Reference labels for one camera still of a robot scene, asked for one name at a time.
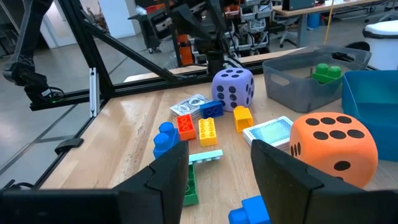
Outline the yellow toy block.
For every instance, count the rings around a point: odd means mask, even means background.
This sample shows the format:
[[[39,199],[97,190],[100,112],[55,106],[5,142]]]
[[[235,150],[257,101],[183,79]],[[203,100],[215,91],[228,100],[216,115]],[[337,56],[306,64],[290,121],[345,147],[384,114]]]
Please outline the yellow toy block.
[[[244,129],[254,125],[254,120],[249,108],[237,106],[233,110],[233,118],[236,131],[241,133]]]

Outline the smoky grey translucent bin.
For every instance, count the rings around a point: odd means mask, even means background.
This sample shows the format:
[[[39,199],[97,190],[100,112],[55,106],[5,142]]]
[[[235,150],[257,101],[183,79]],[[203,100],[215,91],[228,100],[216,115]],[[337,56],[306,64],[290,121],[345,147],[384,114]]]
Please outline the smoky grey translucent bin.
[[[318,45],[262,63],[267,96],[299,113],[308,113],[341,98],[345,72],[366,69],[371,52]],[[340,66],[341,78],[322,84],[311,77],[319,63]]]

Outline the orange machine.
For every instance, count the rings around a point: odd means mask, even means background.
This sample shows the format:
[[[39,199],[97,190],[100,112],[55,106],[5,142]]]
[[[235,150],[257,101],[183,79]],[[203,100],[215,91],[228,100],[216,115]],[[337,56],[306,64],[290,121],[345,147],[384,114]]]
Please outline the orange machine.
[[[191,43],[188,35],[181,34],[177,36],[177,46],[180,55],[180,61],[183,66],[192,64],[194,62]]]

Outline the black equipment case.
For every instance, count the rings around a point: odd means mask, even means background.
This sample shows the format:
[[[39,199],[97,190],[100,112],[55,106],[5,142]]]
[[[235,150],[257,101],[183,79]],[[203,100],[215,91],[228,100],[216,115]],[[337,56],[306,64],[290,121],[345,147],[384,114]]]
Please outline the black equipment case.
[[[315,0],[282,0],[283,11],[296,11],[311,8],[315,5]]]

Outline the purple foam die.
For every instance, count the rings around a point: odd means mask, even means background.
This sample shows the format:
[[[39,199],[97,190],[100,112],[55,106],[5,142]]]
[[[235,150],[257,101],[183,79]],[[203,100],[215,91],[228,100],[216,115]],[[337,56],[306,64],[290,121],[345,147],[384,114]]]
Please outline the purple foam die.
[[[254,98],[254,75],[245,68],[220,70],[213,77],[211,96],[225,111],[232,112],[237,106],[248,108]]]

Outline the small blue brick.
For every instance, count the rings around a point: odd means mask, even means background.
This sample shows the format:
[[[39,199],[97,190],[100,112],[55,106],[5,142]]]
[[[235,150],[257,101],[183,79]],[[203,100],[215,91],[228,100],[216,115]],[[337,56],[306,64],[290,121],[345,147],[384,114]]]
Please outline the small blue brick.
[[[223,116],[223,105],[220,101],[211,101],[200,105],[200,113],[203,119]]]

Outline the blue two-stud toy block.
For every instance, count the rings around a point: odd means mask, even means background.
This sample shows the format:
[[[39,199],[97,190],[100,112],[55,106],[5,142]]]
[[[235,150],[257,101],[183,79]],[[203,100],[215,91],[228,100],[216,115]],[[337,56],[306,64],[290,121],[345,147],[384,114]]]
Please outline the blue two-stud toy block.
[[[164,122],[159,126],[159,133],[154,138],[153,154],[155,159],[167,152],[180,142],[178,129],[171,122]]]

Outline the dark green brick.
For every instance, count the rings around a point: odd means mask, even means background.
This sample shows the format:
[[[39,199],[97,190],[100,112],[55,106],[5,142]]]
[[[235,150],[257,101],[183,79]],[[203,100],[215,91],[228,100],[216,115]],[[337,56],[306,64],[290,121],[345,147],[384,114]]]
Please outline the dark green brick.
[[[198,204],[197,180],[195,177],[195,167],[192,164],[188,166],[188,182],[185,190],[183,206],[185,207],[196,204]]]

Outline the orange-red flat brick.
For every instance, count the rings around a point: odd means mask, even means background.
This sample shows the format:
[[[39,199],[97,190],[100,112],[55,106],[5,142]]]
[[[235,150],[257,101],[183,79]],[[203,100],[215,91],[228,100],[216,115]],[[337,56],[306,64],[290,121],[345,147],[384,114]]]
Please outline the orange-red flat brick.
[[[187,141],[196,138],[196,131],[190,114],[176,117],[178,133],[181,141]]]

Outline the green toy block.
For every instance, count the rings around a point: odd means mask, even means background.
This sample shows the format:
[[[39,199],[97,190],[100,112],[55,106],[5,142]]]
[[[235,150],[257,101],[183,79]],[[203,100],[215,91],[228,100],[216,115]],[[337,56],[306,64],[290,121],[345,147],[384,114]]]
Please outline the green toy block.
[[[319,63],[312,72],[311,77],[319,83],[326,84],[341,78],[342,70],[340,66],[329,66],[326,63]]]

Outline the white trash bin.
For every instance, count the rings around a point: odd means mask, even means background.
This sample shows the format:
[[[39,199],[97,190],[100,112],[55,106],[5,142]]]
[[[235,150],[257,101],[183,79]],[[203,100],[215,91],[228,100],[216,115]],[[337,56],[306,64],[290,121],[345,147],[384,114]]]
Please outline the white trash bin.
[[[398,20],[368,24],[363,36],[370,47],[370,66],[398,70]]]

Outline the teal brick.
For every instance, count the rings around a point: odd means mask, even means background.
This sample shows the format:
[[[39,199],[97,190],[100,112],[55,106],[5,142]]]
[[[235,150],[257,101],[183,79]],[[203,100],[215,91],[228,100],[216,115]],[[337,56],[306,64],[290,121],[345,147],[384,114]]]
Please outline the teal brick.
[[[202,162],[209,162],[213,160],[218,160],[223,156],[223,151],[221,149],[215,151],[201,152],[198,154],[189,155],[189,164],[198,164]]]

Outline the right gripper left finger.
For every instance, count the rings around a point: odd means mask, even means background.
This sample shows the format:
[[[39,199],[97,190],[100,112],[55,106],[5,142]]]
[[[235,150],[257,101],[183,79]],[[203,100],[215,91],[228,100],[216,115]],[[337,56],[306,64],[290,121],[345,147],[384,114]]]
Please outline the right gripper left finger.
[[[179,224],[188,182],[183,141],[114,187],[118,216],[112,224]]]

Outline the orange foam die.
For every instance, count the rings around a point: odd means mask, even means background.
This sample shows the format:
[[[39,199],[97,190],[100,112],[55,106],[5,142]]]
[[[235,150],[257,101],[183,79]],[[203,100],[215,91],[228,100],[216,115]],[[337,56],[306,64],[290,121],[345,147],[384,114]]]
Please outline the orange foam die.
[[[297,118],[290,130],[289,154],[357,187],[367,185],[378,166],[371,133],[343,113],[317,112]]]

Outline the yellow flat brick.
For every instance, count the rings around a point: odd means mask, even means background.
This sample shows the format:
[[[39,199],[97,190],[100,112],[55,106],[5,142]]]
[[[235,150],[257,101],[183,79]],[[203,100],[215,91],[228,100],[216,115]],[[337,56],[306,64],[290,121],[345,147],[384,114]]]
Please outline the yellow flat brick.
[[[198,127],[201,147],[217,145],[218,139],[213,118],[199,119]]]

